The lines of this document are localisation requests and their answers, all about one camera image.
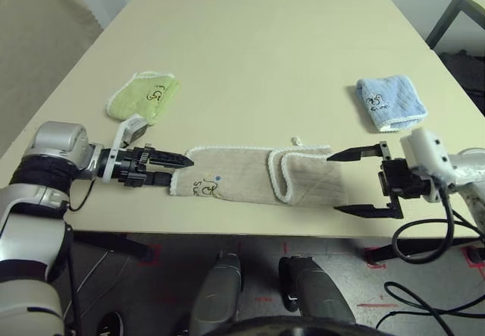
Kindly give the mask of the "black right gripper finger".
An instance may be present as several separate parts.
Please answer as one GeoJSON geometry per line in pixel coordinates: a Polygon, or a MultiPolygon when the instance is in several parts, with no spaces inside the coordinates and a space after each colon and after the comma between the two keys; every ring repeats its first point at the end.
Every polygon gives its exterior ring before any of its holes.
{"type": "Polygon", "coordinates": [[[394,209],[376,208],[371,204],[336,206],[335,209],[359,218],[396,218],[394,209]]]}
{"type": "Polygon", "coordinates": [[[382,157],[380,144],[373,146],[352,147],[341,152],[334,153],[327,157],[328,162],[354,162],[364,157],[382,157]]]}

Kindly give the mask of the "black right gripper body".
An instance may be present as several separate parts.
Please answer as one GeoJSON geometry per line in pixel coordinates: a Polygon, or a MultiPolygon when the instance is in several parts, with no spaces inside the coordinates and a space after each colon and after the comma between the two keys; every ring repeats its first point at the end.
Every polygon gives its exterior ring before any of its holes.
{"type": "Polygon", "coordinates": [[[386,208],[377,209],[377,218],[402,219],[399,198],[416,199],[431,194],[431,180],[421,179],[411,172],[405,159],[392,159],[385,141],[379,143],[383,161],[378,177],[384,196],[390,198],[386,208]]]}

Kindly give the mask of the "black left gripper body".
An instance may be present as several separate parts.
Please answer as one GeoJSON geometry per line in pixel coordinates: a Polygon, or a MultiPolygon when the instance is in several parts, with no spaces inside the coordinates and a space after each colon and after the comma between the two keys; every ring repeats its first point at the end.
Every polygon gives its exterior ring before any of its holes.
{"type": "Polygon", "coordinates": [[[125,187],[168,187],[171,184],[171,173],[147,169],[148,164],[163,166],[164,159],[169,157],[167,152],[156,150],[149,145],[119,150],[113,168],[109,171],[110,151],[102,150],[102,179],[116,179],[125,187]]]}

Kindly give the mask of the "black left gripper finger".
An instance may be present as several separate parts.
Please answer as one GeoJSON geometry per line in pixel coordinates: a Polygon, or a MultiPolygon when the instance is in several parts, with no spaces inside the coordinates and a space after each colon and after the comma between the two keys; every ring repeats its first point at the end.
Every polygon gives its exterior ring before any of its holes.
{"type": "Polygon", "coordinates": [[[182,154],[164,152],[156,149],[150,152],[149,163],[175,169],[194,166],[194,162],[182,154]]]}

